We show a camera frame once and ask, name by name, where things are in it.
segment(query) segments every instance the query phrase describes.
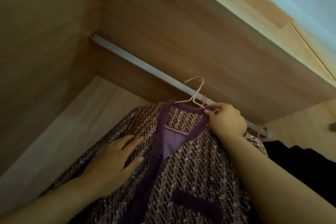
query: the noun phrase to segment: closet rod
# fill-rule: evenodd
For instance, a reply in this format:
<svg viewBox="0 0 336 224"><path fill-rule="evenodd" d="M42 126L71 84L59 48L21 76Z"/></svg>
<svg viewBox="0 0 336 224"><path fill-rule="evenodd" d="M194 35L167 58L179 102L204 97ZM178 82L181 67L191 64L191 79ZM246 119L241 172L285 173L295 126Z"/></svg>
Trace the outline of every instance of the closet rod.
<svg viewBox="0 0 336 224"><path fill-rule="evenodd" d="M170 77L169 75L161 72L160 70L156 69L155 67L147 64L146 62L142 61L141 59L138 59L137 57L133 56L132 54L124 51L123 49L119 48L118 46L112 44L111 42L105 40L104 38L101 38L99 35L97 34L93 34L91 36L91 39L96 43L99 44L100 46L104 47L105 49L117 54L118 56L124 58L125 60L133 63L134 65L144 69L145 71L151 73L152 75L155 75L156 77L162 79L163 81L171 84L172 86L178 88L179 90L193 96L196 91L191 89L190 87L184 85L183 83L179 82L178 80L175 80L174 78ZM196 98L199 101L203 101L204 97L202 94L198 93L196 95ZM207 105L211 105L215 103L214 101L212 101L211 99L207 99L206 104ZM248 120L246 120L247 126L254 130L255 132L258 132L264 136L267 137L267 131L264 129L260 129L257 125L254 125L253 123L249 122Z"/></svg>

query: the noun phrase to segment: jacket pocket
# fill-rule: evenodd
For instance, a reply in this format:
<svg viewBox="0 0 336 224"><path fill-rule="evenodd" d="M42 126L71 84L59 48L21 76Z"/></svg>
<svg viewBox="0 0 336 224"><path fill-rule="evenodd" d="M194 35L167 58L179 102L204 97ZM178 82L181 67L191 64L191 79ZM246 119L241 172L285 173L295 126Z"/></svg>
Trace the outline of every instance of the jacket pocket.
<svg viewBox="0 0 336 224"><path fill-rule="evenodd" d="M177 205L184 206L205 218L212 220L215 224L220 224L223 219L221 208L201 197L196 197L188 192L175 189L171 194L171 201Z"/></svg>

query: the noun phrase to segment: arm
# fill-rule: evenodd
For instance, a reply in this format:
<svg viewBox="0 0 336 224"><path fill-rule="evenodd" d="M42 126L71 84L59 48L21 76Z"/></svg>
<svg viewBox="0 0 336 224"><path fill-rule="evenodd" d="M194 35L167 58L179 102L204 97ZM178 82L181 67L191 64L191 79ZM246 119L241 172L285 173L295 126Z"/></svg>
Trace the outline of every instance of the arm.
<svg viewBox="0 0 336 224"><path fill-rule="evenodd" d="M247 126L238 110L221 103L210 107L221 110L205 113L263 223L336 223L336 208L243 137Z"/></svg>
<svg viewBox="0 0 336 224"><path fill-rule="evenodd" d="M0 223L67 223L90 203L111 195L127 181L143 160L139 157L124 169L129 154L143 139L135 139L122 149L133 137L125 136L112 141L97 152L80 177L2 216Z"/></svg>

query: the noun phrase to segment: clothes hanger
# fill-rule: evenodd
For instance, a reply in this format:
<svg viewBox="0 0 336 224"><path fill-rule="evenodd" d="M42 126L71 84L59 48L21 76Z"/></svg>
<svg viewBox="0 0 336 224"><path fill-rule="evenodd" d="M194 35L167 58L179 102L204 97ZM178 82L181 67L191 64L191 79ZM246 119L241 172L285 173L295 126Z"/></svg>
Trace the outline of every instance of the clothes hanger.
<svg viewBox="0 0 336 224"><path fill-rule="evenodd" d="M192 101L192 102L194 102L195 104L199 105L200 107L202 107L202 108L204 109L204 106L203 106L203 105L201 105L201 104L199 104L199 103L197 103L197 102L195 101L197 94L199 93L199 91L201 90L201 88L202 88L202 86L203 86L203 84L204 84L204 79L203 79L203 77L196 76L196 77L194 77L194 78L191 78L191 79L185 81L184 83L186 83L186 82L190 82L191 80L193 80L193 79L195 79L195 78L201 78L201 79L202 79L202 83L201 83L201 85L199 86L198 90L195 92L195 95L193 95L193 96L192 96L190 99L188 99L188 100L176 101L175 104L176 104L176 103L185 103L185 102L190 102L190 101ZM167 128L167 129L169 129L169 130L172 130L172 131L174 131L174 132L180 133L180 134L185 135L185 136L188 135L188 133L185 133L185 132L182 132L182 131L173 129L173 128L168 127L168 126L165 126L165 128Z"/></svg>

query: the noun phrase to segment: white and brown knit garment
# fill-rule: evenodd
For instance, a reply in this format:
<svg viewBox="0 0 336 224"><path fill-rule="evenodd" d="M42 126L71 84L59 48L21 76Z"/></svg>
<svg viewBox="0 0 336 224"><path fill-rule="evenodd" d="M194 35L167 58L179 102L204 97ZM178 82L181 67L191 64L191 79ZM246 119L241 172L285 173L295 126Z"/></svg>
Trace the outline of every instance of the white and brown knit garment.
<svg viewBox="0 0 336 224"><path fill-rule="evenodd" d="M144 140L127 162L139 155L144 156L144 161L120 189L89 205L71 223L247 223L251 209L249 198L236 175L228 152L210 132L207 121L195 138L178 147L165 159L163 167L154 176L155 182L150 187L145 212L140 214L141 219L138 218L138 213L133 214L131 202L134 201L133 196L141 179L148 172L148 167L153 165L149 159L158 136L158 116L165 108L168 109L164 125L171 128L189 133L201 121L201 112L191 113L188 111L190 107L173 105L173 101L137 107L73 163L43 194L81 175L94 154L108 142L134 134L136 137L144 136ZM250 134L246 134L245 138L266 154L258 139ZM183 201L187 201L188 197L192 200L189 200L189 205L184 205ZM210 209L213 214L202 214L202 211L197 211L200 207ZM209 218L211 215L216 215L217 218Z"/></svg>

